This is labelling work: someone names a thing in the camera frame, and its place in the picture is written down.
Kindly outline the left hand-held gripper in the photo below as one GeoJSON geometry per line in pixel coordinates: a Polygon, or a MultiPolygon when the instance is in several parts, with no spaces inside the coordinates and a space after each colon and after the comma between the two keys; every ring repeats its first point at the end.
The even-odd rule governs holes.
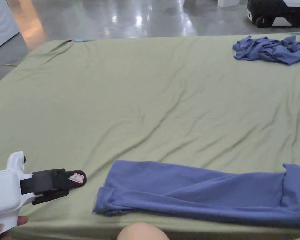
{"type": "Polygon", "coordinates": [[[86,174],[81,170],[53,169],[24,173],[23,151],[12,153],[5,170],[0,171],[0,234],[14,228],[18,223],[20,208],[49,202],[67,196],[71,190],[84,186],[86,174]],[[32,192],[22,195],[21,180],[32,178],[32,192]]]}

